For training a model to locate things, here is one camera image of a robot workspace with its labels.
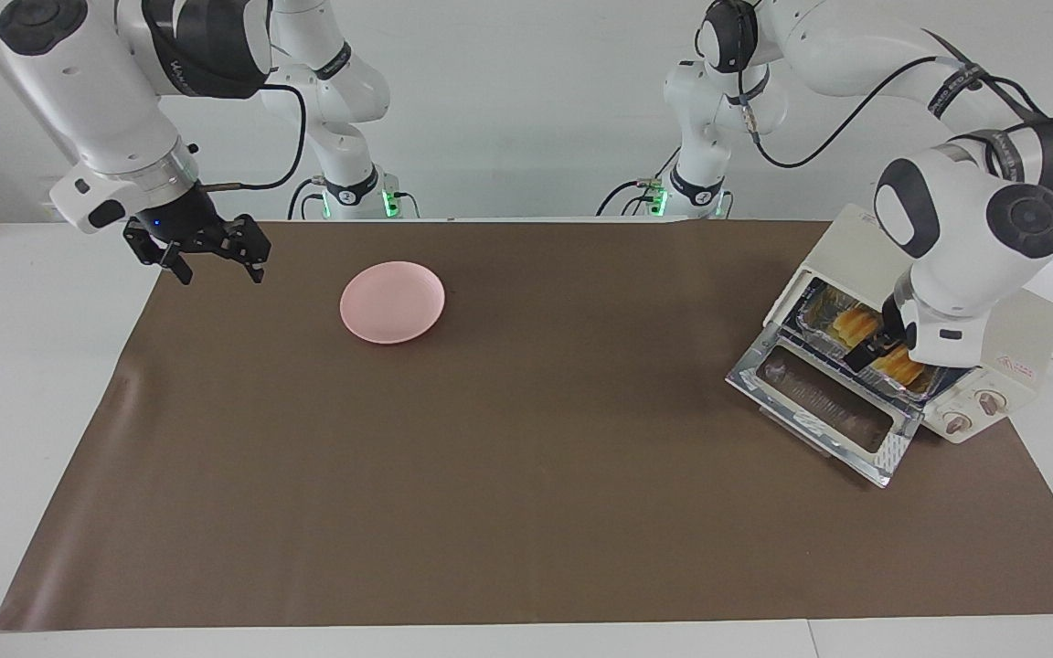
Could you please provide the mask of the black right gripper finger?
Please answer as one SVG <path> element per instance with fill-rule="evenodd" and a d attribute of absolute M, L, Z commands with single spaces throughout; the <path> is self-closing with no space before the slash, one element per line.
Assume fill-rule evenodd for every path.
<path fill-rule="evenodd" d="M 236 217 L 222 222 L 220 255 L 245 267 L 252 282 L 260 284 L 266 275 L 271 242 L 252 217 Z"/>
<path fill-rule="evenodd" d="M 126 224 L 122 230 L 122 237 L 142 265 L 171 271 L 184 286 L 188 286 L 192 282 L 193 271 L 181 255 L 179 243 L 170 242 L 167 246 L 160 245 L 142 224 Z"/>

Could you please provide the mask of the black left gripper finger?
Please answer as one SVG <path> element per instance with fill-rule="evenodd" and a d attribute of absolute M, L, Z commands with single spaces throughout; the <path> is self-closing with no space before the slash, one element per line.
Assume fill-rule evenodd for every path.
<path fill-rule="evenodd" d="M 845 354 L 845 364 L 852 372 L 861 372 L 872 366 L 879 358 L 893 353 L 898 346 L 898 338 L 891 334 L 871 334 L 854 348 Z"/>

